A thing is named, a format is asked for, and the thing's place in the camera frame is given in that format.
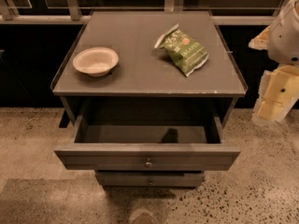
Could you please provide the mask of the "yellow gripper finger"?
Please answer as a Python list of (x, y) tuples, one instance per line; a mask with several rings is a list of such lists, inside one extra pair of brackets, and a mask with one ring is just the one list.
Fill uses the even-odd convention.
[(267, 26), (262, 30), (257, 36), (249, 42), (249, 47), (251, 49), (257, 50), (268, 50), (268, 36), (269, 36), (270, 27)]
[(259, 97), (255, 103), (252, 121), (265, 126), (282, 121), (299, 99), (299, 67), (280, 64), (274, 71), (264, 71)]

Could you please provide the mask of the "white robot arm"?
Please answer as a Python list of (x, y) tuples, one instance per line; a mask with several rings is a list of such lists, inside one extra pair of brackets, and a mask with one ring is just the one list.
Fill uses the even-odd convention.
[(299, 99), (299, 0), (290, 0), (249, 47), (266, 50), (278, 63), (263, 72), (252, 121), (259, 126), (282, 121)]

